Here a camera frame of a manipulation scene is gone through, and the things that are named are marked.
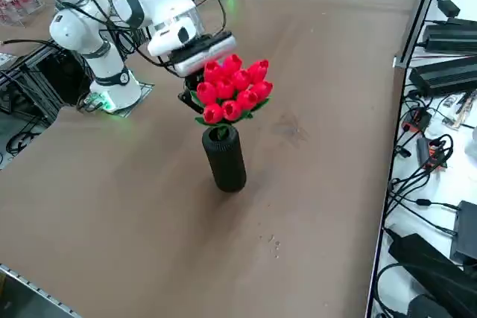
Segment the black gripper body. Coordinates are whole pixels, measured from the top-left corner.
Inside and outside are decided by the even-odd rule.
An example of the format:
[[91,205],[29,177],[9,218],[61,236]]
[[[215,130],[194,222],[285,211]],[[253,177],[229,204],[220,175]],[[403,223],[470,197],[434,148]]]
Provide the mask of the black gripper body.
[[197,91],[200,83],[204,82],[204,75],[202,71],[196,71],[184,77],[184,86],[189,91]]

